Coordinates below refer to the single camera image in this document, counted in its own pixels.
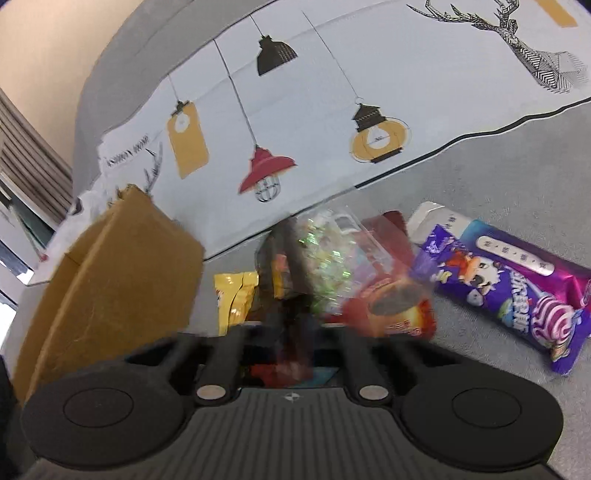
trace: beige wall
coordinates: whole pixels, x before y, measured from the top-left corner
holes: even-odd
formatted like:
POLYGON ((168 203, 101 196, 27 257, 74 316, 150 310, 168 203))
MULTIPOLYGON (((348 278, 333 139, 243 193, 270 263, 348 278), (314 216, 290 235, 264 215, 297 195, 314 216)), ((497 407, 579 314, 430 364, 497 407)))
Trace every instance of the beige wall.
POLYGON ((0 89, 72 163, 85 80, 141 0, 10 0, 0 9, 0 89))

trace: pendant lamp illustration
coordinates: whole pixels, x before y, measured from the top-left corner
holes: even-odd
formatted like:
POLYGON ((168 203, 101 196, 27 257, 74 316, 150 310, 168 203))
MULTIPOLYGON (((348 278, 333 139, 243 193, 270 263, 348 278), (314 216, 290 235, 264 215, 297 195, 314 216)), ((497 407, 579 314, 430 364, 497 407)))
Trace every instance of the pendant lamp illustration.
POLYGON ((269 150, 266 148, 261 148, 258 145, 255 134, 252 130, 251 123, 248 121, 246 110, 244 110, 244 105, 242 104, 240 96, 238 95, 236 84, 230 75, 230 70, 228 69, 226 60, 224 59, 217 42, 215 40, 213 40, 213 42, 217 48, 217 51, 222 57, 223 64, 226 67, 226 72, 228 73, 228 78, 230 79, 230 83, 234 89, 234 94, 238 100, 238 105, 240 106, 240 110, 242 111, 242 115, 246 121, 246 126, 248 127, 248 131, 252 137, 252 142, 255 146, 254 153, 250 159, 250 171, 240 184, 238 193, 242 194, 253 190, 255 192, 255 197, 259 202, 270 202, 281 192, 279 174, 285 172, 289 168, 296 167, 296 162, 290 157, 273 155, 269 150))
POLYGON ((259 202, 269 202, 281 191, 279 174, 295 167, 296 162, 290 157, 276 157, 266 148, 255 145, 251 158, 251 170, 240 185, 239 193, 253 189, 259 202))
POLYGON ((322 38, 308 16, 304 12, 302 14, 314 29, 318 38, 322 40, 326 50, 333 57, 333 60, 355 95, 355 103, 359 105, 357 113, 352 118, 357 124, 358 132, 351 142, 351 154, 353 158, 363 163, 378 163, 400 153, 404 144, 408 141, 408 126, 403 121, 383 116, 379 107, 364 105, 361 102, 361 97, 357 95, 355 87, 353 87, 343 67, 324 41, 324 38, 322 38))
POLYGON ((261 51, 256 58, 256 69, 259 76, 297 58, 297 53, 287 43, 275 41, 269 35, 263 35, 261 29, 256 24, 255 19, 252 15, 250 15, 250 17, 255 24, 256 29, 261 34, 261 39, 259 40, 261 51))
POLYGON ((197 107, 193 102, 181 102, 170 75, 168 79, 177 98, 176 110, 167 123, 168 137, 173 147, 178 175, 185 179, 207 165, 209 152, 199 123, 197 107))

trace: yellow snack bag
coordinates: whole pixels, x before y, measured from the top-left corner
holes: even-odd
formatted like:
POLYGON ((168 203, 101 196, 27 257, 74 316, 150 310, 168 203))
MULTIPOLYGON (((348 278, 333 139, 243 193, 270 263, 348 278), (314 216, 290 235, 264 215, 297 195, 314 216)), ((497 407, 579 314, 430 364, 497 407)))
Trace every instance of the yellow snack bag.
POLYGON ((242 287, 234 297, 232 308, 230 309, 230 319, 228 326, 243 323, 246 315, 252 306, 252 300, 255 296, 255 288, 258 285, 257 272, 244 272, 242 278, 242 287))
POLYGON ((228 331, 230 309, 236 294, 242 287, 242 277, 242 273, 220 273, 213 276, 217 293, 217 324, 220 335, 226 335, 228 331))

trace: black lamp illustration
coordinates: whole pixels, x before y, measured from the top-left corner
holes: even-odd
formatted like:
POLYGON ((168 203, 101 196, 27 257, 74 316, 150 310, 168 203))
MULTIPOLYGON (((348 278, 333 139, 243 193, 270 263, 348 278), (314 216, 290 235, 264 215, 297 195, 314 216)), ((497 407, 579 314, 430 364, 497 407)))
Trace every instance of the black lamp illustration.
POLYGON ((234 80, 230 75, 230 70, 228 69, 226 60, 224 59, 217 42, 215 40, 213 40, 213 42, 222 58, 224 66, 226 67, 228 78, 230 79, 230 83, 234 89, 234 94, 238 100, 238 105, 240 105, 240 110, 242 111, 242 115, 246 121, 246 126, 248 127, 248 131, 252 137, 252 142, 255 146, 254 153, 250 159, 250 172, 242 181, 240 188, 238 189, 238 193, 242 194, 253 190, 255 192, 256 199, 259 202, 270 202, 281 192, 279 174, 285 172, 289 168, 296 167, 296 162, 290 157, 273 155, 269 150, 258 145, 255 134, 251 127, 251 123, 248 121, 246 110, 244 110, 244 106, 240 100, 240 96, 238 95, 236 84, 234 84, 234 80))
POLYGON ((287 43, 275 41, 269 35, 263 35, 261 29, 256 24, 255 19, 252 15, 250 15, 250 17, 255 24, 256 29, 261 34, 261 39, 259 40, 261 51, 256 58, 256 69, 259 76, 297 58, 297 53, 287 43))
POLYGON ((359 109, 352 118, 357 124, 358 132, 351 142, 351 154, 353 157, 362 163, 378 163, 400 153, 404 144, 408 141, 408 126, 401 120, 383 116, 379 107, 364 105, 361 102, 361 97, 357 95, 355 87, 353 87, 343 67, 324 41, 324 38, 322 38, 308 16, 304 12, 302 14, 314 29, 318 38, 322 40, 326 50, 333 57, 333 60, 355 95, 355 103, 359 105, 359 109))

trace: yellow lantern illustration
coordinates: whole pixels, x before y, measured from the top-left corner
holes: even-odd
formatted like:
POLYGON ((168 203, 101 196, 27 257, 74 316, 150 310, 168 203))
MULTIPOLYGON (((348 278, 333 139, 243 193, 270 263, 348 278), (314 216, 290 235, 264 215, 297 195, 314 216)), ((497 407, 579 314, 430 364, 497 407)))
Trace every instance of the yellow lantern illustration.
POLYGON ((360 104, 353 117, 357 135, 351 154, 360 162, 378 163, 400 153, 408 138, 408 127, 400 120, 384 117, 379 107, 360 104))
POLYGON ((209 152, 193 102, 178 102, 177 109, 168 120, 167 129, 178 175, 182 179, 207 164, 209 152))

